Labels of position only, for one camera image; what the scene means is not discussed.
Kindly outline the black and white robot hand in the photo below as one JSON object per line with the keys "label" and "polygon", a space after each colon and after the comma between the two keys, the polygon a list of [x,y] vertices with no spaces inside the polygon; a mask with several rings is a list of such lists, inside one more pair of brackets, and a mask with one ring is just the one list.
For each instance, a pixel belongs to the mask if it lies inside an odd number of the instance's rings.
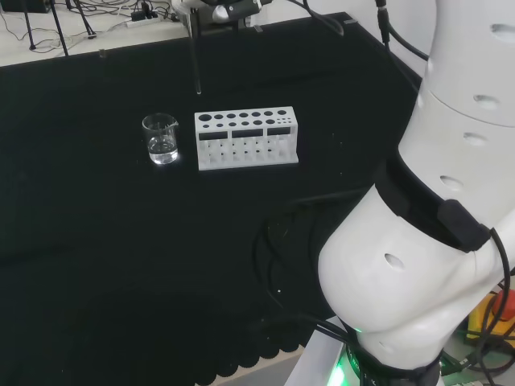
{"label": "black and white robot hand", "polygon": [[270,3],[261,0],[170,1],[173,12],[192,38],[200,37],[203,29],[237,29],[245,24],[247,18],[259,14]]}

